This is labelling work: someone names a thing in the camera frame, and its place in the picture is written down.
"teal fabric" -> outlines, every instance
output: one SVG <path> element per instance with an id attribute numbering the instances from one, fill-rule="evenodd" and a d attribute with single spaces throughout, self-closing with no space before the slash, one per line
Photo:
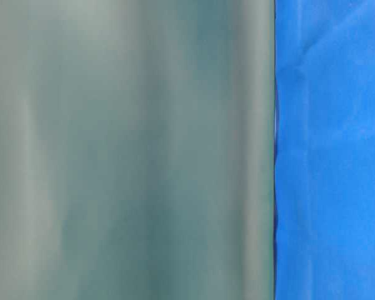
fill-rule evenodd
<path id="1" fill-rule="evenodd" d="M 248 2 L 0 0 L 0 300 L 272 298 L 273 9 Z"/>

